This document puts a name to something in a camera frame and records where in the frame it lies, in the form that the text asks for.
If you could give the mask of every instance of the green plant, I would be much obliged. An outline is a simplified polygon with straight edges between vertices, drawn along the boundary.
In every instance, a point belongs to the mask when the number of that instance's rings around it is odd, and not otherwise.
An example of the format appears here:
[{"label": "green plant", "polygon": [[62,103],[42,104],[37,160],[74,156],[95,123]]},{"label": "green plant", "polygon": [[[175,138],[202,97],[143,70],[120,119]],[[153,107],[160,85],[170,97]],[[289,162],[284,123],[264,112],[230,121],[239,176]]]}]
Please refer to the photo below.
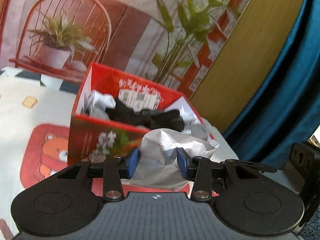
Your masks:
[{"label": "green plant", "polygon": [[76,51],[83,54],[85,50],[97,53],[97,50],[91,45],[92,40],[85,35],[81,27],[68,21],[67,15],[63,10],[59,19],[54,19],[47,15],[44,15],[44,17],[46,21],[43,23],[43,29],[29,30],[34,33],[31,38],[39,38],[32,46],[42,43],[53,49],[69,50],[71,55],[74,55]]},{"label": "green plant", "polygon": [[208,5],[199,10],[193,0],[187,1],[187,9],[182,3],[178,3],[178,17],[181,23],[178,36],[175,38],[173,45],[170,47],[170,34],[174,31],[174,26],[169,12],[161,0],[157,0],[158,9],[161,13],[164,23],[157,21],[167,31],[167,47],[164,54],[156,53],[151,62],[157,67],[158,71],[153,77],[154,82],[165,83],[166,78],[173,73],[176,68],[185,68],[193,61],[197,62],[197,55],[192,51],[194,42],[207,42],[207,35],[219,24],[210,17],[210,14],[219,7],[224,6],[223,1],[208,0]]}]

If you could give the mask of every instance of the barcode label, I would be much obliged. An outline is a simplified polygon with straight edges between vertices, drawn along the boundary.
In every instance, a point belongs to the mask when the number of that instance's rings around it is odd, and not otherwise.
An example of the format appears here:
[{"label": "barcode label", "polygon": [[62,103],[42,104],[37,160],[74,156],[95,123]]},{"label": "barcode label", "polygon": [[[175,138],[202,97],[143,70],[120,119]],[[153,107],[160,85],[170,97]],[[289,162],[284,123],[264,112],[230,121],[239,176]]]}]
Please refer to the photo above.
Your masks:
[{"label": "barcode label", "polygon": [[121,89],[119,100],[134,111],[141,111],[142,109],[155,110],[159,105],[161,96],[159,94],[152,95],[134,90]]}]

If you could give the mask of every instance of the bear illustration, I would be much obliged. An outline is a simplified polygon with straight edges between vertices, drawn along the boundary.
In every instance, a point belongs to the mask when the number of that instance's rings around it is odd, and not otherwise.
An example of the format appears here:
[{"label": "bear illustration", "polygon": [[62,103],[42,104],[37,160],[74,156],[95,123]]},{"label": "bear illustration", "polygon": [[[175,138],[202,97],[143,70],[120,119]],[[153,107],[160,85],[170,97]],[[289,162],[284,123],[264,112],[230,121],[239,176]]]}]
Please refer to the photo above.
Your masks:
[{"label": "bear illustration", "polygon": [[34,176],[39,181],[55,174],[67,166],[68,139],[48,133],[42,145],[41,162],[36,167]]}]

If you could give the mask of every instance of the blue curtain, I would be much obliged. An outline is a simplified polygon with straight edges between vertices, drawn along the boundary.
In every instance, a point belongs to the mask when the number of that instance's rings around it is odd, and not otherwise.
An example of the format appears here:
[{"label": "blue curtain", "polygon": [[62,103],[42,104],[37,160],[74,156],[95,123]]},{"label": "blue curtain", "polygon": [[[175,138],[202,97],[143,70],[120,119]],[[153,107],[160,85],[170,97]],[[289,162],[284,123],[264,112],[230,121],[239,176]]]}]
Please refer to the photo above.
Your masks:
[{"label": "blue curtain", "polygon": [[280,168],[292,143],[319,125],[320,0],[304,0],[268,76],[224,137],[240,160]]}]

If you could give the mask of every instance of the bear's ear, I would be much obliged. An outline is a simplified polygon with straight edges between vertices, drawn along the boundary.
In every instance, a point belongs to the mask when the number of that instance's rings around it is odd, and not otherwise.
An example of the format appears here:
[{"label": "bear's ear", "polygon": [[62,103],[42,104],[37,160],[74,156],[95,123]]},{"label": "bear's ear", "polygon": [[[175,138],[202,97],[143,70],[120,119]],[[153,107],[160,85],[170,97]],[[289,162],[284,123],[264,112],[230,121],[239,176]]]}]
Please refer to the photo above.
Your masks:
[{"label": "bear's ear", "polygon": [[48,141],[48,140],[52,140],[52,139],[54,139],[54,138],[56,138],[56,136],[55,136],[54,134],[52,134],[52,133],[47,133],[47,134],[45,135],[45,137],[44,137],[44,140],[45,140],[45,141]]}]

